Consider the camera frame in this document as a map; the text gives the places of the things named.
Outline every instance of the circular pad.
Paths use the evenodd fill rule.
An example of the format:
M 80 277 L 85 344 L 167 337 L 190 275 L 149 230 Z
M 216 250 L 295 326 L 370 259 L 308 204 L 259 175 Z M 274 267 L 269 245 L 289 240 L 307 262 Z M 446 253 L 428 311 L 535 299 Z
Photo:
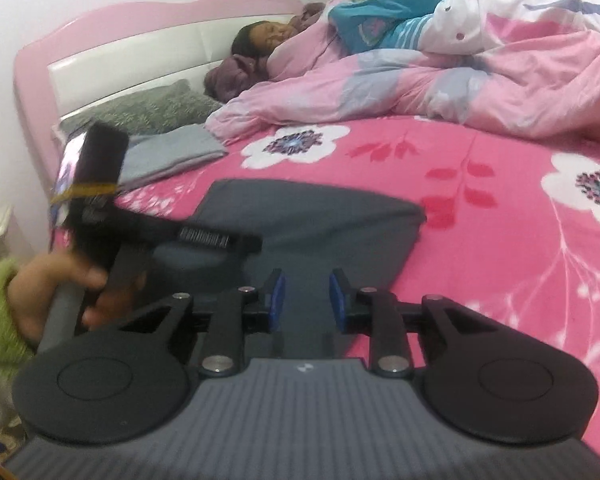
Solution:
M 581 436 L 598 402 L 596 380 L 581 362 L 510 329 L 449 336 L 423 389 L 458 430 L 525 446 Z
M 74 399 L 101 400 L 124 392 L 133 378 L 133 371 L 122 361 L 92 357 L 67 365 L 58 375 L 58 386 Z
M 539 399 L 554 385 L 549 370 L 526 359 L 500 359 L 485 364 L 478 380 L 491 395 L 518 401 Z
M 169 420 L 189 393 L 189 377 L 152 335 L 102 330 L 29 362 L 13 400 L 35 433 L 71 444 L 112 444 Z

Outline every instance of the folded gray towel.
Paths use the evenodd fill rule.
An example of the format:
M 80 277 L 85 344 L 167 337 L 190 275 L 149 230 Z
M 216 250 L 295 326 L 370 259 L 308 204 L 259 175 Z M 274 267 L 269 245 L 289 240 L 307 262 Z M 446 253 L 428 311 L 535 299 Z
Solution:
M 224 146 L 200 124 L 146 139 L 135 138 L 126 152 L 118 184 L 121 190 L 129 191 L 226 154 Z

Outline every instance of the hand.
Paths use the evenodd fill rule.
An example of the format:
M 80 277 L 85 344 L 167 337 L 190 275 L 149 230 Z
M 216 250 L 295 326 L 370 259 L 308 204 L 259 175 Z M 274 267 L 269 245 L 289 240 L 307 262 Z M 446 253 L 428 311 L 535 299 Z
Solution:
M 54 293 L 64 282 L 100 290 L 107 283 L 107 273 L 79 254 L 57 252 L 35 257 L 11 280 L 7 302 L 16 329 L 27 341 L 39 343 L 42 339 Z M 134 296 L 142 285 L 101 294 L 96 304 L 84 311 L 83 325 L 94 328 L 131 312 Z

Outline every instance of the dark hair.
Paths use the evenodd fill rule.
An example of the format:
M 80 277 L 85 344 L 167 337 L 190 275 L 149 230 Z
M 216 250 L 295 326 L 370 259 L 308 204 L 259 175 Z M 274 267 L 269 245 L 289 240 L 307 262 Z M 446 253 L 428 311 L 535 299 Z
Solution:
M 258 49 L 251 42 L 251 38 L 249 37 L 253 27 L 257 27 L 267 22 L 256 22 L 251 23 L 240 29 L 240 32 L 236 35 L 234 39 L 234 43 L 231 46 L 231 53 L 238 54 L 244 57 L 253 57 L 253 59 L 258 59 L 261 54 L 258 52 Z

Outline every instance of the gray base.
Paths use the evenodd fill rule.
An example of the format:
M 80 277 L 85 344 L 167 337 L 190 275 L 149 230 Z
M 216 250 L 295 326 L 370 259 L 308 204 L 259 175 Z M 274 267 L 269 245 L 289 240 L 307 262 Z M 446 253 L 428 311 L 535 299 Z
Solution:
M 240 376 L 205 381 L 147 436 L 106 448 L 36 437 L 8 467 L 20 480 L 600 479 L 580 441 L 480 442 L 431 415 L 411 383 L 353 359 L 252 360 Z

